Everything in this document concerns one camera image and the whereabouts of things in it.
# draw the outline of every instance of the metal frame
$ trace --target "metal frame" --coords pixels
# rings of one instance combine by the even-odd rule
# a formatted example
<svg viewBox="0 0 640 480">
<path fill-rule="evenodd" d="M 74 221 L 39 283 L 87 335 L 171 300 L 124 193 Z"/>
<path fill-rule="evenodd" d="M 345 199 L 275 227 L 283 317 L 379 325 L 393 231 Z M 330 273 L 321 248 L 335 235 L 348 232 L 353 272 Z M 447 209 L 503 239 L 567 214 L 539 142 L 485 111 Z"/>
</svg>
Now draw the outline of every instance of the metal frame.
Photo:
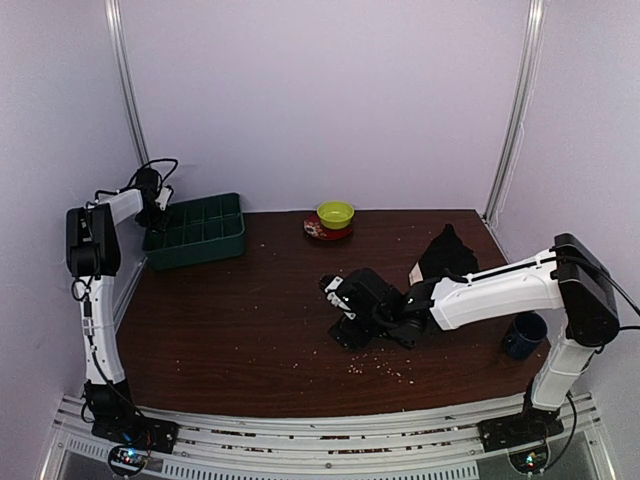
<svg viewBox="0 0 640 480">
<path fill-rule="evenodd" d="M 143 409 L 180 425 L 172 455 L 153 453 L 146 473 L 161 478 L 251 478 L 323 480 L 425 478 L 463 469 L 506 451 L 484 453 L 476 424 L 516 413 L 522 395 L 433 410 L 358 417 L 259 419 Z M 106 458 L 109 442 L 91 436 L 80 418 L 83 400 L 64 397 L 55 419 L 40 480 L 57 479 L 64 451 L 96 460 Z M 576 397 L 577 432 L 594 432 L 600 417 L 590 394 Z M 573 412 L 563 405 L 568 427 Z M 569 434 L 567 428 L 560 436 Z M 600 433 L 593 433 L 600 438 Z M 589 443 L 601 480 L 615 480 L 605 442 Z"/>
<path fill-rule="evenodd" d="M 122 28 L 122 18 L 120 16 L 119 0 L 105 0 L 105 8 L 107 13 L 107 24 L 113 43 L 113 52 L 118 65 L 120 74 L 120 86 L 124 96 L 124 104 L 127 111 L 127 120 L 133 145 L 138 155 L 141 165 L 149 161 L 149 152 L 142 131 L 136 97 L 133 92 L 133 82 L 131 81 L 131 70 L 129 68 L 129 59 L 127 57 L 127 49 L 124 39 L 124 31 Z"/>
<path fill-rule="evenodd" d="M 504 198 L 505 189 L 508 186 L 510 173 L 513 170 L 518 153 L 520 130 L 524 120 L 524 114 L 531 94 L 533 93 L 533 80 L 542 44 L 542 24 L 545 14 L 545 0 L 530 0 L 529 19 L 527 31 L 524 37 L 522 60 L 516 94 L 511 110 L 511 118 L 507 128 L 502 154 L 496 176 L 489 194 L 489 201 L 484 213 L 484 218 L 489 225 L 494 225 L 501 208 L 500 203 Z"/>
</svg>

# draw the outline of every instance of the green compartment tray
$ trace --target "green compartment tray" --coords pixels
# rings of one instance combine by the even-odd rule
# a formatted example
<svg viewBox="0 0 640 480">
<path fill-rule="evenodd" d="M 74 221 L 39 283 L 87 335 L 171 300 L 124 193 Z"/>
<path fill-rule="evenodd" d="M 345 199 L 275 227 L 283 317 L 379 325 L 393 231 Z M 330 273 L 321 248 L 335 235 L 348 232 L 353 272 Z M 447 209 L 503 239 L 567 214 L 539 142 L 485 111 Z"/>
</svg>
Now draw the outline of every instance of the green compartment tray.
<svg viewBox="0 0 640 480">
<path fill-rule="evenodd" d="M 166 232 L 147 231 L 142 249 L 154 270 L 196 265 L 244 253 L 240 196 L 226 193 L 169 207 Z"/>
</svg>

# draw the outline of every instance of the white wall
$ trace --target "white wall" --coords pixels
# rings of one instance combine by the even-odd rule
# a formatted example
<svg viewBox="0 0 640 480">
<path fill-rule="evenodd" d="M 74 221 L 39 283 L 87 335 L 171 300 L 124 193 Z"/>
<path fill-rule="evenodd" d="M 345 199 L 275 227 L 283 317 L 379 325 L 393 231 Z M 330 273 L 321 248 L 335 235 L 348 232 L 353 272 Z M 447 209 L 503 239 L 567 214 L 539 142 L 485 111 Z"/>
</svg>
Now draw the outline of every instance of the white wall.
<svg viewBox="0 0 640 480">
<path fill-rule="evenodd" d="M 139 0 L 122 15 L 150 153 L 182 162 L 176 198 L 482 209 L 528 6 Z"/>
<path fill-rule="evenodd" d="M 65 212 L 137 167 L 101 1 L 0 5 L 0 477 L 34 478 L 63 392 L 84 378 Z M 140 259 L 120 231 L 118 292 Z"/>
<path fill-rule="evenodd" d="M 498 238 L 512 259 L 578 236 L 640 300 L 640 3 L 552 2 L 533 102 Z M 618 306 L 623 324 L 640 324 Z M 636 479 L 640 336 L 621 334 L 591 390 L 624 478 Z"/>
</svg>

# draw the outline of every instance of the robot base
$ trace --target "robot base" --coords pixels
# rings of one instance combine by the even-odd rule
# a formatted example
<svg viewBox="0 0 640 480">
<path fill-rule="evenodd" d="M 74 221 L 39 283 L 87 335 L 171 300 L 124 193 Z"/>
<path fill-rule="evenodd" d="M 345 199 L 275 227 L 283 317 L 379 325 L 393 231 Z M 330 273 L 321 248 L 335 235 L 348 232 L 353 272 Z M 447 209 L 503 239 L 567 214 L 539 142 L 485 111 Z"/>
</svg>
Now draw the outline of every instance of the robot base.
<svg viewBox="0 0 640 480">
<path fill-rule="evenodd" d="M 130 436 L 131 438 L 135 438 L 132 441 L 126 441 L 126 439 L 123 438 L 122 428 L 116 425 L 110 428 L 109 426 L 95 423 L 91 429 L 91 434 L 114 443 L 126 444 L 136 450 L 151 450 L 160 453 L 173 452 L 173 445 L 178 436 L 178 424 L 167 420 L 158 420 L 157 418 L 138 417 L 136 418 L 135 425 L 130 428 L 130 432 L 138 432 Z M 149 446 L 146 432 L 149 432 L 151 435 L 151 446 Z"/>
<path fill-rule="evenodd" d="M 527 443 L 545 441 L 564 431 L 559 418 L 542 420 L 526 413 L 484 420 L 478 424 L 485 452 L 519 447 Z"/>
</svg>

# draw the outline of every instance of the robotic arm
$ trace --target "robotic arm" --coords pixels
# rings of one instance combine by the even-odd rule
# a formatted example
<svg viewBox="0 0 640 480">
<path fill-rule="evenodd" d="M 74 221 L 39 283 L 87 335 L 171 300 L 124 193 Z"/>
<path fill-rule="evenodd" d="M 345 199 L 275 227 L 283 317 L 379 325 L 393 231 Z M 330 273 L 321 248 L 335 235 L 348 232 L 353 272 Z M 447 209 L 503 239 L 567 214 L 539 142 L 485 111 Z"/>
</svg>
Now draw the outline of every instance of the robotic arm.
<svg viewBox="0 0 640 480">
<path fill-rule="evenodd" d="M 372 337 L 406 348 L 469 323 L 534 309 L 564 308 L 567 324 L 546 363 L 529 385 L 522 413 L 479 424 L 485 451 L 511 448 L 562 433 L 559 410 L 597 349 L 620 330 L 608 271 L 570 234 L 554 246 L 505 267 L 423 279 L 411 273 L 402 295 L 371 269 L 345 279 L 326 276 L 321 290 L 343 311 L 329 334 L 346 348 L 364 347 Z"/>
<path fill-rule="evenodd" d="M 80 305 L 86 357 L 86 406 L 93 414 L 92 434 L 120 444 L 109 455 L 115 473 L 133 475 L 147 458 L 134 449 L 171 453 L 178 426 L 144 416 L 135 406 L 120 363 L 113 317 L 113 286 L 121 256 L 116 226 L 135 216 L 147 228 L 163 230 L 173 190 L 160 174 L 141 167 L 127 187 L 98 191 L 94 202 L 67 212 L 67 267 L 71 293 Z M 101 200 L 100 195 L 109 195 Z"/>
</svg>

